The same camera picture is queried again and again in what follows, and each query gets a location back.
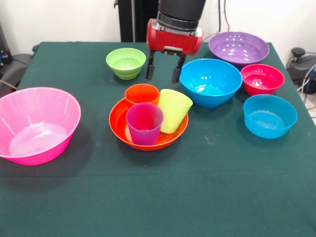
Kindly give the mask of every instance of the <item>yellow cup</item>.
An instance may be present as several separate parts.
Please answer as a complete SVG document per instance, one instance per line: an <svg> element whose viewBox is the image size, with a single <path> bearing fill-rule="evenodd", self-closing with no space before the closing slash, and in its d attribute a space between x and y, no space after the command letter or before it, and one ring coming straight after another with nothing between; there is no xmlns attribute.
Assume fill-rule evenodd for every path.
<svg viewBox="0 0 316 237"><path fill-rule="evenodd" d="M161 90L158 102L158 107L163 113L161 132L174 133L192 104L193 101L188 96L178 91L171 89Z"/></svg>

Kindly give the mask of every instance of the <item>cup rim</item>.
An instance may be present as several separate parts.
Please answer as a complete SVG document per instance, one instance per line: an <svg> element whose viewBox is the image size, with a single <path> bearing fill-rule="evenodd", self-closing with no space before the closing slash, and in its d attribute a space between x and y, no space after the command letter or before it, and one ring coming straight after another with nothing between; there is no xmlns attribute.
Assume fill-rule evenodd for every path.
<svg viewBox="0 0 316 237"><path fill-rule="evenodd" d="M181 106L192 106L193 105L193 101L190 99L189 96L177 91L177 90L173 90L173 89L162 89L160 91L160 96L163 95L163 92L164 91L172 91L173 93L176 92L177 94L180 94L181 96L185 97L186 99L189 99L189 103L185 104L185 103L180 103L178 101L175 101L175 100L172 100L170 99L168 96L165 96L165 98L168 100L168 101L172 101L173 103L177 104L177 105L181 105Z"/></svg>
<svg viewBox="0 0 316 237"><path fill-rule="evenodd" d="M161 108L159 108L157 105L154 105L153 103L149 103L149 102L137 103L137 104L131 106L131 107L128 109L128 111L127 111L127 113L126 113L126 122L127 122L128 126L131 126L133 129L135 129L136 131L138 131L138 132L140 132L140 133L147 133L148 131L143 131L143 130L139 130L139 129L135 128L134 126L132 126L132 125L129 123L127 117L128 117L128 114L130 113L130 111L131 111L131 109L132 109L133 107L135 107L135 106L142 106L142 105L144 105L144 104L157 107L157 108L159 109L159 110L158 110L159 113L161 114L161 121L159 122L159 125L155 126L155 128L150 129L150 130L148 130L148 131L153 131L153 130L157 129L158 127L161 127L162 122L163 122L163 112L162 112Z"/></svg>
<svg viewBox="0 0 316 237"><path fill-rule="evenodd" d="M126 99L129 103L131 103L131 104L133 104L133 105L139 104L139 103L135 103L135 102L131 101L131 100L128 99L128 97L126 96L128 90L130 90L132 87L136 87L136 86L139 86L139 85L146 85L146 86L149 86L149 87L153 88L153 89L158 93L158 96L157 96L154 100L150 101L149 103L152 103L152 102L154 102L157 98L159 98L160 92L159 92L159 90L158 90L157 87L155 87L154 85L151 85L151 84L147 84L147 83L138 83L138 84L131 85L129 88L127 88L127 89L125 90L124 97L125 97L125 99Z"/></svg>

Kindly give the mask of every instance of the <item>bowl rim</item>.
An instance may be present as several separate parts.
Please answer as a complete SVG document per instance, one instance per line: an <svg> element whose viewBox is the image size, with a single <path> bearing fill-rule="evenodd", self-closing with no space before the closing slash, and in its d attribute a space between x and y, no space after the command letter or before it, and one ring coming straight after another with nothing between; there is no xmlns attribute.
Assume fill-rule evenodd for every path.
<svg viewBox="0 0 316 237"><path fill-rule="evenodd" d="M114 109L116 108L116 106L118 106L120 103L122 103L124 100L126 100L126 98L122 98L120 99L118 102L115 103L115 105L111 108L111 111L109 113L109 127L112 131L112 133L119 139L121 140L123 143L129 145L130 147L133 147L135 149L139 149L139 148L155 148L155 147L158 147L158 146L164 146L166 144L171 144L172 142L176 141L184 132L185 130L187 129L188 127L188 124L189 124L189 115L188 113L186 113L185 117L183 118L182 122L184 120L186 120L187 122L185 123L185 126L183 128L183 130L174 138L172 138L171 140L167 141L167 142L164 142L164 143L160 143L160 144L155 144L155 145L147 145L147 146L144 146L144 145L137 145L137 144L134 144L128 140L124 140L122 137L120 137L116 131L114 130L114 128L112 127L112 124L111 124L111 115L113 114L114 112Z"/></svg>
<svg viewBox="0 0 316 237"><path fill-rule="evenodd" d="M229 92L229 93L225 93L225 94L223 94L223 95L203 95L203 94L196 93L196 92L192 91L190 88L188 88L188 87L182 82L182 80L181 80L181 75L180 75L179 81L180 81L181 84L182 84L186 89L188 89L189 91L192 91L193 93L196 93L196 94L201 95L201 96L221 97L221 96L226 96L226 95L230 95L230 94L232 94L232 93L235 93L235 92L238 91L238 89L241 87L241 85L242 85L242 75L241 75L241 72L240 72L233 64L230 64L230 63L225 62L225 61L220 60L220 59L215 59L215 58L199 58L199 59L195 59L195 60L192 60L192 61L188 62L187 64L185 64L185 65L183 66L183 68L186 67L188 64L190 64L190 63L192 63L192 62L200 61L200 60L218 61L218 62L220 62L220 63L227 64L227 65L229 65L230 67L233 67L234 70L236 70L236 71L238 72L238 74L240 75L240 83L239 83L239 86L238 86L236 89L234 89L233 91L231 91L231 92Z"/></svg>
<svg viewBox="0 0 316 237"><path fill-rule="evenodd" d="M80 122L80 119L81 119L81 107L80 107L80 104L79 104L78 100L72 94L70 94L70 93L68 93L68 92L66 92L66 91L64 91L62 89L58 89L58 88L55 88L55 87L45 87L45 86L30 87L30 88L17 90L17 91L15 91L13 93L7 94L7 95L1 97L0 101L3 100L3 99L8 99L9 97L15 96L15 93L20 93L20 92L25 93L26 91L30 91L30 90L54 90L54 91L59 91L59 92L62 92L64 94L67 94L70 98L72 98L74 100L75 105L77 106L77 109L79 110L78 121L76 122L76 125L74 126L74 128L70 132L68 132L67 137L62 142L60 142L59 144L57 144L55 146L52 146L52 147L50 147L48 149L45 149L45 150L43 150L41 152L37 152L37 153L25 155L25 156L6 156L6 155L0 154L0 157L2 157L2 158L8 158L8 159L29 158L29 157L33 157L33 156L45 153L47 151L50 151L51 149L54 149L55 147L59 146L61 143L63 143L67 139L69 139L69 137L72 136L72 134L75 132L76 128L79 125L79 122Z"/></svg>
<svg viewBox="0 0 316 237"><path fill-rule="evenodd" d="M275 129L275 128L270 128L270 127L264 127L264 126L261 126L261 127L264 127L265 129L269 129L269 130L283 130L283 129L289 129L291 128L292 126L294 126L294 124L297 122L297 119L298 119L298 114L297 114L297 111L295 109L295 107L290 103L288 102L287 100L279 97L279 96L276 96L276 95L270 95L270 94L259 94L259 95L253 95L253 96L250 96L248 99L246 99L246 101L244 102L243 104L243 116L245 117L245 106L246 104L249 103L249 101L253 100L253 99L256 99L256 97L262 97L262 96L265 96L265 97L273 97L275 99L278 99L279 101L283 102L283 103L286 103L290 106L290 108L292 109L292 111L295 112L295 118L293 120L293 122L289 125L289 126L286 126L286 127L283 127L283 128L278 128L278 129Z"/></svg>
<svg viewBox="0 0 316 237"><path fill-rule="evenodd" d="M260 41L262 41L262 42L264 43L265 47L268 49L268 50L267 50L267 53L266 53L265 55L263 55L263 56L261 57L261 59L259 59L259 60L254 60L254 61L246 62L246 63L236 62L236 61L234 61L234 60L226 60L226 59L224 59L224 58L218 56L218 54L216 54L216 53L212 50L212 48L210 47L211 41L214 40L214 39L216 39L216 38L219 37L220 35L231 35L232 33L233 33L233 34L241 33L241 34L249 35L249 36L252 36L252 37L254 37L254 38L259 39ZM264 60L264 59L269 55L269 53L270 53L270 47L269 47L269 45L267 44L267 42L265 42L263 39L261 39L261 38L258 37L258 36L255 36L255 35L250 34L250 33L247 33L247 32L242 32L242 31L228 31L228 32L220 32L220 33L217 33L217 34L215 34L212 38L210 38L210 40L208 41L208 48L209 48L209 50L211 51L211 53L214 54L216 57L218 57L218 58L220 58L220 59L223 59L223 60L226 60L227 62L234 63L234 64L236 64L236 65L249 65L249 64L258 63L258 62Z"/></svg>
<svg viewBox="0 0 316 237"><path fill-rule="evenodd" d="M242 75L244 69L251 68L252 66L260 66L260 67L263 66L264 68L265 68L265 67L266 67L266 68L271 68L271 69L273 69L274 71L276 71L277 73L279 73L279 74L282 75L282 83L281 83L280 85L278 85L278 86L276 86L276 87L273 87L273 88L259 88L259 90L277 90L277 89L279 89L281 86L283 86L283 84L284 84L284 82L285 82L285 76L283 75L283 73L282 73L280 70L278 70L277 68L275 68L275 67L272 67L272 66L267 65L267 64L260 64L260 63L247 65L247 66L245 66L245 67L240 71L241 76L242 76L242 82L245 83L246 85L249 85L249 86L252 87L252 88L256 88L256 87L252 86L251 84L247 83L247 82L245 81L246 78L244 78L243 75Z"/></svg>
<svg viewBox="0 0 316 237"><path fill-rule="evenodd" d="M140 66L138 66L138 67L136 67L136 68L133 68L133 69L128 69L128 70L122 70L122 69L118 69L118 68L113 67L113 66L109 63L109 61L108 61L109 56L110 56L111 54L115 53L116 51L122 51L122 50L126 50L126 49L131 49L131 50L139 51L139 52L142 53L143 58L142 58L142 61L140 62ZM141 67L145 64L145 62L146 62L146 54L145 54L143 51L141 51L141 50L139 50L139 49L136 49L136 48L131 48L131 47L117 48L117 49L112 50L110 53L108 53L107 57L105 58L105 61L107 62L108 66L109 66L110 68L112 68L112 70L119 70L119 71L136 70L136 69L141 68Z"/></svg>

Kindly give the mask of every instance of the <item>plastic cup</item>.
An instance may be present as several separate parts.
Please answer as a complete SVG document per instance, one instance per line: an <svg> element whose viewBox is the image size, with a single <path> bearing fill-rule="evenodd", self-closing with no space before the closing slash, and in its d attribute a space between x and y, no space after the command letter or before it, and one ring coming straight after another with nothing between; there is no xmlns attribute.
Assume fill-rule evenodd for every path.
<svg viewBox="0 0 316 237"><path fill-rule="evenodd" d="M163 120L162 111L157 105L133 105L127 111L126 120L134 144L151 146L157 143Z"/></svg>
<svg viewBox="0 0 316 237"><path fill-rule="evenodd" d="M171 89L163 89L160 92L158 107L163 113L161 132L174 133L185 115L189 111L193 101L186 95Z"/></svg>
<svg viewBox="0 0 316 237"><path fill-rule="evenodd" d="M158 104L159 100L159 90L149 84L136 84L130 86L125 91L125 98L130 105L135 105L138 103L153 103Z"/></svg>

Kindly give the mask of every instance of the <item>table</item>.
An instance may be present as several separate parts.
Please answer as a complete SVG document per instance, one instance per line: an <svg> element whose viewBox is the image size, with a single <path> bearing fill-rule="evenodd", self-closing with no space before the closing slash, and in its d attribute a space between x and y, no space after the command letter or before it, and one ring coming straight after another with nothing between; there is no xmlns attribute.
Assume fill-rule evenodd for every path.
<svg viewBox="0 0 316 237"><path fill-rule="evenodd" d="M44 42L20 89L52 86L79 101L80 124L66 151L41 166L0 159L0 237L314 237L316 129L272 44L263 63L282 71L275 95L297 109L284 137L265 140L245 127L243 89L215 109L193 106L171 146L134 150L112 134L108 116L131 81L105 63L119 47L144 43ZM212 57L204 43L187 61ZM149 83L171 84L177 57L157 54Z"/></svg>

